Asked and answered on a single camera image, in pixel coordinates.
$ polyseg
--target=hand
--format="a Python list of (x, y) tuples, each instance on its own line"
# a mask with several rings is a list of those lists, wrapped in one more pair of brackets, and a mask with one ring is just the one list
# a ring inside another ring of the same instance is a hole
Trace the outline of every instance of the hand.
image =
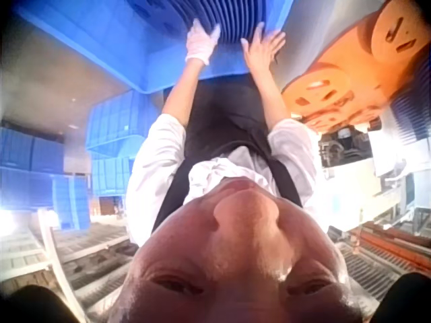
[(286, 33), (276, 30), (262, 39), (263, 22), (259, 22), (251, 45), (247, 40), (241, 38), (241, 45), (244, 51), (244, 58), (250, 69), (251, 75), (256, 78), (262, 73), (269, 72), (269, 64), (274, 60), (275, 54), (286, 43)]
[(193, 26), (187, 34), (187, 56), (189, 59), (200, 59), (205, 65), (209, 64), (209, 58), (217, 45), (220, 37), (220, 25), (216, 25), (213, 32), (208, 35), (198, 19), (193, 20)]

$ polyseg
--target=black vest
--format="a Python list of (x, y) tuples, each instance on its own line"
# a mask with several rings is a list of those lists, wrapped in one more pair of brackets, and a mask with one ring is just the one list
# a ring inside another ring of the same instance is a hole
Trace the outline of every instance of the black vest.
[(185, 160), (176, 171), (160, 207), (153, 232), (180, 208), (189, 193), (189, 172), (199, 162), (240, 146), (262, 157), (285, 199), (302, 207), (289, 171), (271, 154), (261, 99), (249, 75), (199, 82), (186, 129)]

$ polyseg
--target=white shirt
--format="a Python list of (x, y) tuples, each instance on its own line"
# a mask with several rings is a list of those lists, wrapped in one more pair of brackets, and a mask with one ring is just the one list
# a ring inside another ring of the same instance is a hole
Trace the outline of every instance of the white shirt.
[[(136, 156), (127, 188), (126, 210), (129, 230), (139, 246), (149, 238), (175, 171), (184, 160), (185, 137), (185, 128), (177, 119), (162, 114)], [(304, 124), (285, 119), (270, 132), (268, 142), (273, 156), (287, 167), (304, 210), (327, 231), (317, 135)], [(238, 176), (246, 176), (280, 196), (268, 165), (242, 146), (228, 155), (194, 165), (189, 173), (190, 190), (184, 204), (208, 193), (222, 178)]]

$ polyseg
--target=shirt sleeve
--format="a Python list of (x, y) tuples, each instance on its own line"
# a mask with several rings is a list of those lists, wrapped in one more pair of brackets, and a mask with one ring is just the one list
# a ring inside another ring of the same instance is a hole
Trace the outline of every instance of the shirt sleeve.
[(278, 122), (268, 135), (272, 154), (287, 167), (304, 210), (327, 232), (331, 214), (327, 210), (325, 177), (319, 154), (319, 137), (305, 124), (292, 119)]
[(150, 237), (173, 175), (184, 160), (184, 127), (169, 114), (151, 126), (133, 164), (126, 195), (131, 237), (142, 246)]

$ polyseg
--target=blue plastic crate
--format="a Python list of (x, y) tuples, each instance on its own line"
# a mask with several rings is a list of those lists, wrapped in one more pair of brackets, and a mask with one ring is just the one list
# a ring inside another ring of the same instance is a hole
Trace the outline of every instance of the blue plastic crate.
[(31, 170), (51, 174), (63, 173), (64, 146), (62, 143), (34, 138)]
[(78, 230), (90, 227), (90, 207), (88, 205), (88, 188), (85, 178), (69, 179), (73, 228)]
[[(293, 0), (263, 1), (267, 30), (281, 29)], [(212, 8), (221, 1), (207, 2), (213, 3), (210, 5)], [(222, 4), (229, 5), (228, 0)], [(126, 0), (27, 0), (18, 2), (15, 11), (142, 93), (153, 93), (172, 86), (185, 64), (185, 36), (178, 39), (165, 35), (166, 25), (173, 24), (175, 18), (165, 15), (167, 22), (164, 30), (157, 30), (140, 16), (142, 12), (134, 10)], [(244, 17), (241, 28), (247, 28), (246, 18), (250, 20), (249, 24), (256, 23), (254, 20), (258, 18), (253, 14), (258, 15), (259, 12), (250, 12)], [(205, 15), (199, 16), (203, 22), (207, 18)], [(231, 30), (231, 35), (236, 32), (231, 26), (234, 22), (236, 20), (232, 17), (225, 21), (225, 29)], [(240, 44), (220, 44), (201, 78), (247, 72)]]
[(92, 189), (94, 196), (121, 196), (126, 194), (133, 160), (108, 158), (92, 160)]
[(30, 207), (53, 206), (53, 176), (30, 172)]
[(56, 176), (53, 181), (53, 205), (62, 230), (90, 227), (90, 209), (85, 178)]
[(108, 157), (135, 157), (159, 115), (150, 97), (129, 91), (92, 109), (86, 149)]
[(30, 173), (0, 168), (0, 208), (26, 211), (29, 208)]
[(0, 128), (0, 166), (29, 170), (32, 142), (32, 136)]

